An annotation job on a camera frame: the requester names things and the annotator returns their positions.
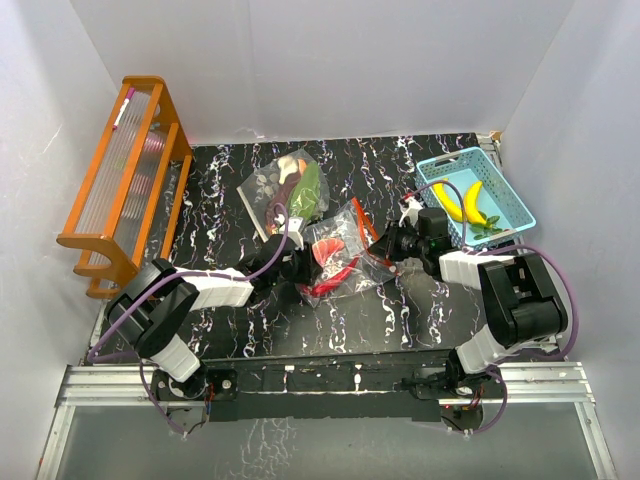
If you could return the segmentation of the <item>red fake chili pepper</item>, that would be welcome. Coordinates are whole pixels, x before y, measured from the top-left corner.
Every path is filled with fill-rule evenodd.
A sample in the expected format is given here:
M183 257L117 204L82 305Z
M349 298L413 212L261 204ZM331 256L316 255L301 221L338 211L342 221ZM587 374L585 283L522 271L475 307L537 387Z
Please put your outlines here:
M338 288L353 272L357 263L359 262L360 257L355 257L346 267L344 267L340 272L336 273L331 278L327 279L321 284L315 285L311 290L309 295L312 297L322 297L326 294L331 293L336 288Z

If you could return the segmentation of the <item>fake watermelon slice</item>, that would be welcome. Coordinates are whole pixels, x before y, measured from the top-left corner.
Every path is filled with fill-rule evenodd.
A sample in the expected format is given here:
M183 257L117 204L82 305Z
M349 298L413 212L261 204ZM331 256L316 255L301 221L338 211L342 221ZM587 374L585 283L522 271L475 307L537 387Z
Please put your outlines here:
M339 238L324 238L312 245L312 253L315 261L324 266L327 260L344 248L344 242Z

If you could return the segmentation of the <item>clear zip bag red slider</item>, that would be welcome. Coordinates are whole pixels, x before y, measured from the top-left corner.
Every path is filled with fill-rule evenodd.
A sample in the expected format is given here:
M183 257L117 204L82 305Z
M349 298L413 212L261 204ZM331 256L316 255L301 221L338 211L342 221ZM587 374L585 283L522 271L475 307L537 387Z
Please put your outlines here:
M313 285L297 286L302 298L309 305L315 307L324 300L352 296L396 277L397 268L394 263L390 266L385 265L368 253L368 247L379 239L379 235L357 199L351 199L333 217L310 225L303 231L303 239L311 248L315 242L324 238L339 238L345 246L340 252L332 255L324 266L320 266L320 276ZM318 298L309 295L315 285L340 272L357 256L360 260L355 269L338 288Z

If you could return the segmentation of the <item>yellow fake banana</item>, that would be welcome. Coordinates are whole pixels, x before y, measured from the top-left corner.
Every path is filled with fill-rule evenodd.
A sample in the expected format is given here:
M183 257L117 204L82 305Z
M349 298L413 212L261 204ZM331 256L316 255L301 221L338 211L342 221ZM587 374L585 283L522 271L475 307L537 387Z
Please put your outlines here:
M483 223L485 217L478 210L477 202L480 195L480 192L483 187L482 181L477 181L473 185L469 187L466 191L463 203L466 214L466 219L469 223Z
M442 182L436 183L432 187L432 190L433 190L436 198L439 200L440 204L444 208L444 210L450 215L450 217L454 221L456 221L458 223L462 223L466 219L460 202L455 202L454 200L452 200L449 197L449 195L447 194L447 192L445 190L445 184L444 183L442 183Z

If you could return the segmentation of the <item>clear bag with green leaf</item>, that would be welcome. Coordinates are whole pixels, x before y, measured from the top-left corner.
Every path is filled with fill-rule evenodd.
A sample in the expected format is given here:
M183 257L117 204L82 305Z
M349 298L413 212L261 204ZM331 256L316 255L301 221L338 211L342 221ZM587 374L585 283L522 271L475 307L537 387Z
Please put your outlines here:
M285 154L255 170L237 188L240 199L263 242L282 223L276 205L303 224L319 220L329 208L329 185L319 163L305 150Z

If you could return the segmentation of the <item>fake cherry tomato vine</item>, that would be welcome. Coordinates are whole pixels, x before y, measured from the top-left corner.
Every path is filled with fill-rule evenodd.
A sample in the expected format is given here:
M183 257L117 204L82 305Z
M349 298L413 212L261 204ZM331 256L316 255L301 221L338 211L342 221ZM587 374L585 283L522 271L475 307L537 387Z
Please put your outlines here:
M502 228L499 225L499 221L501 217L498 215L494 215L491 217L486 217L483 223L474 223L471 225L471 231L474 234L475 240L481 240L485 238L489 238L494 235L498 235L504 233L506 228Z

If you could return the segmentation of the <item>light blue plastic basket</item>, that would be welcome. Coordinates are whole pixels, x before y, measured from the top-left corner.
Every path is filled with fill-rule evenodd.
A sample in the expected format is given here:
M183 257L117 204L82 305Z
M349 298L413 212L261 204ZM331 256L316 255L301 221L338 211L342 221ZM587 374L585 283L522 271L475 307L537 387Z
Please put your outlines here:
M425 205L445 210L457 246L500 246L536 225L528 207L479 147L418 162L416 186Z

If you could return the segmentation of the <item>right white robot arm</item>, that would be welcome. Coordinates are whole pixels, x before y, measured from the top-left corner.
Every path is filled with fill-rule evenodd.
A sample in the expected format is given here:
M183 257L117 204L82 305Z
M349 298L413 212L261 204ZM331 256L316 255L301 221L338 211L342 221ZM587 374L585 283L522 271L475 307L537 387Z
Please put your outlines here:
M481 374L489 367L569 325L566 308L539 255L472 255L457 250L440 208L422 208L389 222L369 252L393 263L417 259L433 279L482 294L485 326L449 353L440 375L457 396L478 389Z

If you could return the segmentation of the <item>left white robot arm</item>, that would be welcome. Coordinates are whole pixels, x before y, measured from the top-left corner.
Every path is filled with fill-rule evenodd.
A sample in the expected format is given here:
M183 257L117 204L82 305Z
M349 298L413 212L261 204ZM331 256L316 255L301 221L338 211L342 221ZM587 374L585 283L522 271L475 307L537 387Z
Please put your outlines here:
M243 307L281 283L311 286L322 267L310 244L277 234L262 249L224 270L185 270L165 259L148 264L106 307L106 318L138 357L155 363L182 397L206 387L201 361L178 330L196 310Z

